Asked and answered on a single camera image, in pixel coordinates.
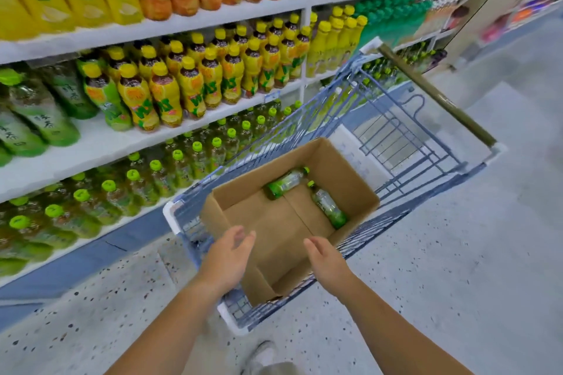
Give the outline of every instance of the hand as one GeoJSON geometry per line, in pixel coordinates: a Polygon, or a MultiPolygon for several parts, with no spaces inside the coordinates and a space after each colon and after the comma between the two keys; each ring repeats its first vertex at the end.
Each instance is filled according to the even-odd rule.
{"type": "Polygon", "coordinates": [[[245,236],[243,226],[231,227],[211,245],[194,280],[211,287],[219,299],[243,278],[255,240],[255,231],[245,236]]]}
{"type": "Polygon", "coordinates": [[[342,254],[324,237],[309,237],[303,244],[316,279],[328,293],[340,298],[346,287],[356,279],[342,254]]]}

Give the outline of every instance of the right hand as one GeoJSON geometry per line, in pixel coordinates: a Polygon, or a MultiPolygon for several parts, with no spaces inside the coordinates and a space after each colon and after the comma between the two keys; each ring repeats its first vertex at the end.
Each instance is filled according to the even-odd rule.
{"type": "Polygon", "coordinates": [[[313,236],[303,240],[313,273],[328,293],[339,298],[356,275],[350,270],[342,254],[324,237],[313,236]]]}

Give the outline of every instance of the terrazzo floor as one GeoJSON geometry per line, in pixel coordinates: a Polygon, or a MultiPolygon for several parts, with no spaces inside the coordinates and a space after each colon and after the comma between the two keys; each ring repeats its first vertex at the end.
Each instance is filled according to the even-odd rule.
{"type": "MultiPolygon", "coordinates": [[[[563,22],[554,19],[436,78],[510,151],[349,260],[476,374],[559,374],[563,367],[562,43],[563,22]]],[[[479,151],[451,120],[432,120],[462,158],[479,151]]],[[[179,242],[159,239],[0,333],[2,372],[101,375],[193,273],[179,242]]],[[[213,314],[185,373],[237,374],[265,339],[277,344],[279,361],[305,373],[379,373],[346,310],[317,284],[245,337],[213,314]]]]}

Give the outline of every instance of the right arm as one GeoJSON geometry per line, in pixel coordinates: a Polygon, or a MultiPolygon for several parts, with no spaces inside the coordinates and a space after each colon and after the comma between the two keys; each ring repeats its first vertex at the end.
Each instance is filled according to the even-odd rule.
{"type": "Polygon", "coordinates": [[[316,279],[348,309],[384,375],[471,374],[358,279],[328,240],[304,244],[316,279]]]}

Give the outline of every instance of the forearm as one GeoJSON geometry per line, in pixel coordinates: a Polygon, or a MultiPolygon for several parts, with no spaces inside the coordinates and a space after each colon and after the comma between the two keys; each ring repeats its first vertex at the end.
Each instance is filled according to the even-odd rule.
{"type": "Polygon", "coordinates": [[[357,277],[348,282],[338,299],[385,375],[471,374],[357,277]]]}
{"type": "Polygon", "coordinates": [[[213,288],[194,278],[106,375],[180,375],[219,298],[213,288]]]}

